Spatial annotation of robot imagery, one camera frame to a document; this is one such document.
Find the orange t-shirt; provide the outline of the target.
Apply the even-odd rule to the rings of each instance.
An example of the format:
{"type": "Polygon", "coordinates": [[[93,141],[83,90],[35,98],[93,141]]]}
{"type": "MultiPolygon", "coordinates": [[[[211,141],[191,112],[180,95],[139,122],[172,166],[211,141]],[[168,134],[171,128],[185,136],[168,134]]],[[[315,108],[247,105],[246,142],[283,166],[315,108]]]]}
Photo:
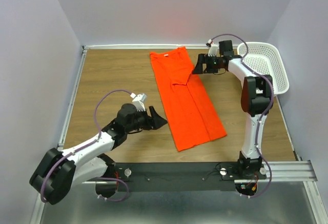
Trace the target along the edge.
{"type": "Polygon", "coordinates": [[[227,135],[185,47],[151,52],[150,62],[177,151],[227,135]]]}

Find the white perforated basket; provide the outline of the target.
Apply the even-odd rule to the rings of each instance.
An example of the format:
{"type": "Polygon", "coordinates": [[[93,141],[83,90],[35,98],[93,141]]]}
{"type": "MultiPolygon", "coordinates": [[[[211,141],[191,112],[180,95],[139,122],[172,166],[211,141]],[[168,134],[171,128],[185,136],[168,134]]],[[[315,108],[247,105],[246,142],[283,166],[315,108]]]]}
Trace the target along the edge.
{"type": "Polygon", "coordinates": [[[243,62],[257,73],[272,77],[275,96],[286,93],[290,85],[278,49],[263,42],[247,42],[247,45],[249,52],[243,62]]]}

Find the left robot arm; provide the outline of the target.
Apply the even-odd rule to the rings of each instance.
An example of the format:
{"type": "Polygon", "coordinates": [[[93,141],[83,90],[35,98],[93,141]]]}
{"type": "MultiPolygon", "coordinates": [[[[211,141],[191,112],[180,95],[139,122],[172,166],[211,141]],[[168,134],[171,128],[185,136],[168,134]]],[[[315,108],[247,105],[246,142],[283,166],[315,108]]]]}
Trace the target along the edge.
{"type": "Polygon", "coordinates": [[[116,149],[128,135],[157,130],[167,123],[152,106],[139,110],[134,104],[123,104],[116,117],[93,137],[62,151],[48,150],[29,184],[40,194],[43,203],[55,205],[76,184],[93,178],[109,180],[114,173],[113,161],[105,152],[116,149]]]}

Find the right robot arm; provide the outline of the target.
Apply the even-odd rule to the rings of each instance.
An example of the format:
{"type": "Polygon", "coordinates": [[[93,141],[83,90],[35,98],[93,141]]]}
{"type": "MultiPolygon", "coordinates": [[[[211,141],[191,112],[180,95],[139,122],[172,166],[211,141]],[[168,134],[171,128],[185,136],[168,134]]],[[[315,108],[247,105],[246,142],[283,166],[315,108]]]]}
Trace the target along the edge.
{"type": "Polygon", "coordinates": [[[208,40],[207,54],[199,54],[193,74],[218,73],[225,69],[242,82],[241,108],[245,112],[246,127],[239,159],[234,172],[243,179],[258,173],[262,167],[261,143],[267,114],[273,106],[274,91],[272,77],[263,75],[245,62],[245,55],[234,54],[232,41],[224,40],[215,44],[208,40]]]}

